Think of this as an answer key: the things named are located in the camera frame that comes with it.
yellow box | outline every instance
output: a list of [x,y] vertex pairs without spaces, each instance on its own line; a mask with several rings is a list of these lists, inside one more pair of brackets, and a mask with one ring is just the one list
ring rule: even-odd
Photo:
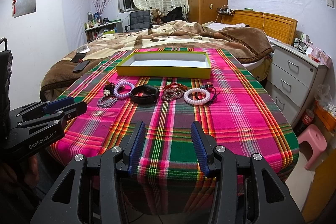
[[206,52],[134,52],[116,68],[119,76],[209,79],[211,63]]

drawer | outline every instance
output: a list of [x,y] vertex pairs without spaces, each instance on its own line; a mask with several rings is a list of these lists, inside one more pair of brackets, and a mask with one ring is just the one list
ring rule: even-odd
[[313,85],[317,68],[280,47],[275,47],[273,63],[294,76],[307,88]]
[[301,108],[303,106],[309,89],[298,79],[275,64],[271,64],[267,80],[287,95],[298,107]]
[[292,125],[301,109],[296,104],[294,104],[294,102],[289,99],[281,90],[279,90],[270,82],[267,81],[265,89],[272,97],[273,101],[278,106],[287,122]]

pink coil hair tie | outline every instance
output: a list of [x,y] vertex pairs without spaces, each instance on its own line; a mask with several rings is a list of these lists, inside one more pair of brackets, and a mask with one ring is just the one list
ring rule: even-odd
[[[200,92],[200,93],[203,93],[205,94],[205,98],[202,99],[202,100],[192,100],[190,99],[188,96],[189,94],[191,93],[194,93],[194,92]],[[191,89],[191,90],[187,90],[184,95],[183,95],[183,98],[184,100],[188,103],[188,104],[191,104],[191,105],[204,105],[206,102],[208,102],[210,100],[210,92],[208,92],[207,90],[204,90],[204,89],[200,89],[200,88],[197,88],[197,89]]]
[[131,94],[131,92],[129,91],[128,93],[125,93],[125,94],[119,94],[118,93],[118,89],[122,86],[122,85],[129,85],[131,87],[131,90],[135,88],[135,86],[130,83],[130,82],[121,82],[121,83],[118,83],[114,90],[113,90],[113,94],[115,97],[117,97],[118,99],[124,99],[124,98],[128,98],[129,95]]

brown blanket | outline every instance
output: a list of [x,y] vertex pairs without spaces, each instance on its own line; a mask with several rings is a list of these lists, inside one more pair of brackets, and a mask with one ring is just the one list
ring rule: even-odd
[[54,99],[59,94],[56,90],[69,87],[115,52],[162,47],[225,49],[241,63],[256,62],[272,51],[265,34],[256,28],[227,27],[214,31],[198,23],[177,20],[137,33],[108,34],[95,40],[89,44],[90,52],[84,58],[90,63],[80,73],[72,72],[77,64],[70,62],[76,55],[76,51],[71,52],[48,71],[41,84],[40,98]]

hand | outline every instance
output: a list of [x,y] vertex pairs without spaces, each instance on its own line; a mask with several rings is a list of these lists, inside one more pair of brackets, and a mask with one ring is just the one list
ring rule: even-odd
[[[30,157],[28,159],[28,164],[29,169],[25,174],[24,181],[30,188],[34,188],[40,180],[36,156]],[[15,184],[15,182],[17,182],[17,176],[14,170],[7,164],[0,165],[0,187],[9,193],[12,193],[12,185]]]

